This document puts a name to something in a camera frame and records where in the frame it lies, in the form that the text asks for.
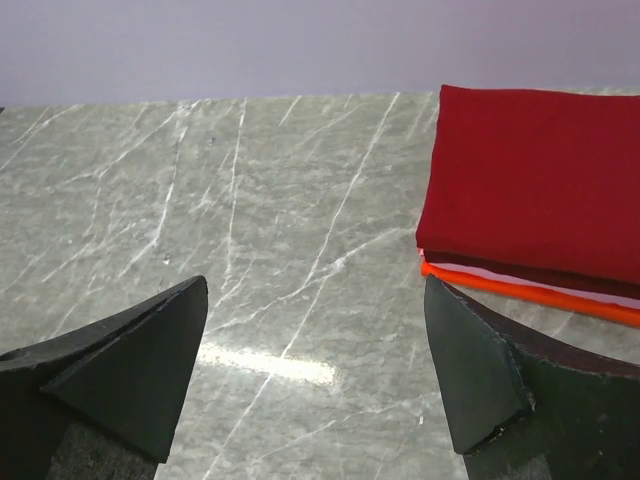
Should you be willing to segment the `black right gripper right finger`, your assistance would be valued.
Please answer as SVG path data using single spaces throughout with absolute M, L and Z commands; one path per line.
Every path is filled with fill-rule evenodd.
M 424 314 L 469 478 L 638 478 L 637 365 L 551 338 L 433 275 Z

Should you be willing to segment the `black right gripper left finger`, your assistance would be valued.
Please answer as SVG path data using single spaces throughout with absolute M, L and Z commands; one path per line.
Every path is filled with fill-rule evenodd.
M 2 354 L 2 478 L 154 478 L 169 457 L 207 311 L 198 275 Z

